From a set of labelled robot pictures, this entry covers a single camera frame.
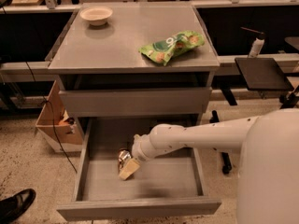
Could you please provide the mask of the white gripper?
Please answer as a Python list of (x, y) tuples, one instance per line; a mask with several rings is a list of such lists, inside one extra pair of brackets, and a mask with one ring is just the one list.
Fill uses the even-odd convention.
[(148, 134), (136, 134), (132, 145), (132, 155), (134, 158), (120, 163), (119, 178), (126, 180), (139, 169), (139, 162), (150, 161), (155, 158), (155, 154), (156, 149), (150, 142), (150, 136)]

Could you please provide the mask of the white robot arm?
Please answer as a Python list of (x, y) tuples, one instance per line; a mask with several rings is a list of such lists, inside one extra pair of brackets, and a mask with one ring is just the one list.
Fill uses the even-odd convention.
[(299, 224), (299, 109), (183, 127), (159, 124), (135, 135), (119, 177), (184, 147), (239, 149), (236, 224)]

